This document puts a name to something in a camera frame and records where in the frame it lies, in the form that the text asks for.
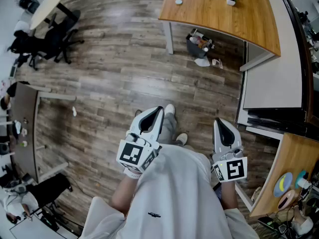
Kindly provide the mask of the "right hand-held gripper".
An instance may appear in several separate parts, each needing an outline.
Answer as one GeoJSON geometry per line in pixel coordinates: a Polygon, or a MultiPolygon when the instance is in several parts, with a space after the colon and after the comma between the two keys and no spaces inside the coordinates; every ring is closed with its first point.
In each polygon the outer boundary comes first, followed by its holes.
{"type": "Polygon", "coordinates": [[[224,119],[214,121],[213,169],[219,182],[230,182],[247,177],[247,157],[243,155],[240,132],[224,119]]]}

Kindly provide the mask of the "person's right forearm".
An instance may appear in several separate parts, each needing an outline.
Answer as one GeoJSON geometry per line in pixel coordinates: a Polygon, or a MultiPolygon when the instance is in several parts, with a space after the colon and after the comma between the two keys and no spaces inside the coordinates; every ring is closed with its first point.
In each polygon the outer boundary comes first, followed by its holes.
{"type": "Polygon", "coordinates": [[[234,181],[224,182],[221,184],[221,204],[224,210],[238,208],[234,181]]]}

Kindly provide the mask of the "person's left forearm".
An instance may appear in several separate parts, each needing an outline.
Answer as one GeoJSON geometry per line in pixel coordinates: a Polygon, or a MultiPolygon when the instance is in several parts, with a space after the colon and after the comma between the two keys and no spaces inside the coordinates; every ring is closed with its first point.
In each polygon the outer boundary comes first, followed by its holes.
{"type": "Polygon", "coordinates": [[[137,183],[138,179],[126,175],[111,197],[109,205],[126,216],[129,212],[137,183]]]}

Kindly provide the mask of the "person's gray trousers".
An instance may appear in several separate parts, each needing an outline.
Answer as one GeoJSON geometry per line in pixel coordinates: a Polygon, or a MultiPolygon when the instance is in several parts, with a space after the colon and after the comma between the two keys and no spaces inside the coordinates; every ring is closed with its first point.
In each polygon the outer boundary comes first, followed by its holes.
{"type": "Polygon", "coordinates": [[[161,144],[170,144],[170,145],[181,146],[181,147],[184,147],[186,149],[195,151],[195,149],[193,147],[191,147],[190,145],[187,145],[187,144],[180,145],[175,141],[176,138],[174,138],[174,136],[175,136],[175,132],[176,132],[176,125],[177,125],[177,121],[175,119],[175,114],[174,115],[173,114],[164,115],[162,129],[161,129],[161,133],[160,133],[159,138],[158,138],[158,142],[161,144]]]}

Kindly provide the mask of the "person's right white shoe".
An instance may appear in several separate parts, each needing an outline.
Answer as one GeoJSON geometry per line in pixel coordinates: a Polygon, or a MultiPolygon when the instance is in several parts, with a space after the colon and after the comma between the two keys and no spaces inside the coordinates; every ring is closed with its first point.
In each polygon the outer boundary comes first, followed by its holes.
{"type": "Polygon", "coordinates": [[[177,138],[176,138],[176,142],[180,145],[186,145],[188,140],[188,135],[186,133],[181,133],[177,138]]]}

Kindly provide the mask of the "cluttered wooden table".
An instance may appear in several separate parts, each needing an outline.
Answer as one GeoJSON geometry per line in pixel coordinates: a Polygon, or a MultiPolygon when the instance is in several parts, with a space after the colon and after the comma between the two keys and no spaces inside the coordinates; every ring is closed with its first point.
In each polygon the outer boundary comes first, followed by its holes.
{"type": "Polygon", "coordinates": [[[280,198],[274,196],[273,190],[278,179],[287,172],[292,173],[293,181],[303,170],[312,173],[318,160],[319,141],[284,133],[266,182],[253,205],[250,217],[276,212],[280,198]]]}

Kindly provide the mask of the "blue plate with banana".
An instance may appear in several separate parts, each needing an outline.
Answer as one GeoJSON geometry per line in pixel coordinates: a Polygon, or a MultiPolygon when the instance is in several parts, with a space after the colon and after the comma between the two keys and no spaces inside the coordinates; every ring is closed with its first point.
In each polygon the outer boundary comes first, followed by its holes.
{"type": "Polygon", "coordinates": [[[284,195],[290,188],[292,180],[293,174],[291,172],[283,174],[274,186],[273,195],[275,197],[281,197],[282,195],[284,195]]]}

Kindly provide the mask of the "person's white shirt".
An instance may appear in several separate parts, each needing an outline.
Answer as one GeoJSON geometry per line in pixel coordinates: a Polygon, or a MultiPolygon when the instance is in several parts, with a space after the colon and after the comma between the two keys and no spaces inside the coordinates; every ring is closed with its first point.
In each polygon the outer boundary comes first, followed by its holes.
{"type": "Polygon", "coordinates": [[[224,210],[207,157],[163,145],[138,179],[126,216],[95,197],[80,239],[259,239],[237,209],[224,210]]]}

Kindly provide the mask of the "pink bowl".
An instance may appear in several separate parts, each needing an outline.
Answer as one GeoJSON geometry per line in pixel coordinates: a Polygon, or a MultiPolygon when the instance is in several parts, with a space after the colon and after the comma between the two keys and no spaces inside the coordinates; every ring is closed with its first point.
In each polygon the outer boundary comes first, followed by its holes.
{"type": "Polygon", "coordinates": [[[286,209],[290,204],[292,204],[294,202],[294,200],[296,199],[296,197],[298,196],[296,190],[292,189],[292,190],[288,190],[283,196],[282,198],[279,200],[278,202],[278,210],[284,210],[286,209]]]}

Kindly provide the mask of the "dark trash bin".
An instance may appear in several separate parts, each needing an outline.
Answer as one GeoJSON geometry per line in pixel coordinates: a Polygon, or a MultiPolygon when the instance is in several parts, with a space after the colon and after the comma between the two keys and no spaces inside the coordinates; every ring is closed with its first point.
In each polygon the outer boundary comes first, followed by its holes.
{"type": "Polygon", "coordinates": [[[214,49],[214,41],[194,28],[186,37],[188,52],[197,58],[204,58],[208,51],[214,49]]]}

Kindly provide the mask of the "black office chair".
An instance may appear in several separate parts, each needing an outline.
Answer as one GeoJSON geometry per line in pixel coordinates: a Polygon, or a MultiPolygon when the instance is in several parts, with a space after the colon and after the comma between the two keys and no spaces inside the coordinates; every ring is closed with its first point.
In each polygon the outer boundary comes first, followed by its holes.
{"type": "Polygon", "coordinates": [[[73,191],[69,180],[61,173],[37,185],[28,185],[26,189],[35,197],[40,208],[54,202],[65,190],[73,191]]]}
{"type": "Polygon", "coordinates": [[[61,23],[57,24],[55,22],[56,15],[57,13],[54,13],[50,20],[45,19],[50,29],[43,39],[37,38],[34,35],[29,37],[32,48],[29,66],[35,71],[37,71],[36,58],[44,58],[46,60],[54,58],[54,62],[58,63],[60,61],[58,57],[61,53],[65,62],[71,64],[71,60],[67,57],[66,48],[76,43],[84,43],[84,40],[69,41],[72,35],[78,32],[78,29],[70,30],[70,20],[68,17],[65,17],[61,23]]]}

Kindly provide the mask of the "gray desk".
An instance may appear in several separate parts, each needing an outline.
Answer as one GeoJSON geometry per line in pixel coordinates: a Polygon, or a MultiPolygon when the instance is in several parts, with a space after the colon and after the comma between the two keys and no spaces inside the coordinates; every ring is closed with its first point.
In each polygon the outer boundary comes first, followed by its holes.
{"type": "Polygon", "coordinates": [[[36,141],[37,114],[41,99],[76,100],[76,96],[51,93],[47,90],[47,88],[17,83],[10,109],[13,121],[21,124],[13,154],[14,162],[22,172],[29,174],[35,182],[42,182],[69,165],[68,162],[64,162],[43,174],[38,172],[36,152],[45,148],[44,145],[38,146],[36,141]]]}

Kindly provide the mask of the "wooden office table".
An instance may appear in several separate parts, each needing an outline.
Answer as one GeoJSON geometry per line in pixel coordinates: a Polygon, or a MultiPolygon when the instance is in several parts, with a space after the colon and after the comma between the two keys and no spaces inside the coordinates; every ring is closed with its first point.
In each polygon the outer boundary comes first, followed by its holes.
{"type": "Polygon", "coordinates": [[[235,37],[263,49],[263,53],[240,67],[251,69],[281,56],[280,40],[270,0],[163,0],[159,20],[163,24],[166,48],[173,54],[172,23],[191,25],[235,37]]]}

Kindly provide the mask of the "black chair with bag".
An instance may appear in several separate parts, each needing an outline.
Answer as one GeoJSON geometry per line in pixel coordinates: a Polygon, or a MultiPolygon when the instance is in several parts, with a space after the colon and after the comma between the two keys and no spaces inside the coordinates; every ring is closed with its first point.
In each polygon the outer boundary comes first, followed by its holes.
{"type": "Polygon", "coordinates": [[[14,65],[18,68],[22,66],[23,63],[27,62],[30,57],[30,52],[27,52],[25,49],[25,43],[29,38],[29,35],[22,31],[18,30],[14,32],[15,40],[11,44],[7,51],[10,51],[14,54],[18,54],[18,58],[15,60],[14,65]]]}

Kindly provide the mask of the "round beige table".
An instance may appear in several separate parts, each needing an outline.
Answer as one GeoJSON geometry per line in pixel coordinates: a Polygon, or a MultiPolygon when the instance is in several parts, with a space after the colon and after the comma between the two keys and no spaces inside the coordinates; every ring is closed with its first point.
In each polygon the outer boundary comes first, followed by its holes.
{"type": "Polygon", "coordinates": [[[80,10],[70,11],[61,3],[61,0],[43,0],[30,20],[30,30],[36,29],[55,8],[65,13],[74,23],[81,15],[80,10]]]}

